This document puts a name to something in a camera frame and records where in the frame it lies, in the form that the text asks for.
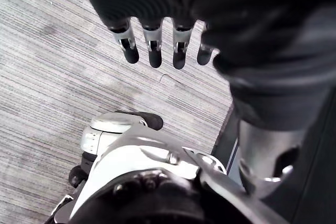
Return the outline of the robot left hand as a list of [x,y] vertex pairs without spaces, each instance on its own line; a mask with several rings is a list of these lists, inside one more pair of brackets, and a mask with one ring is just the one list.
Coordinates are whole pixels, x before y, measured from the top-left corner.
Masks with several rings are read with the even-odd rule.
[[240,118],[239,171],[246,191],[270,195],[294,169],[307,129],[335,88],[335,0],[89,0],[110,29],[136,17],[206,24]]

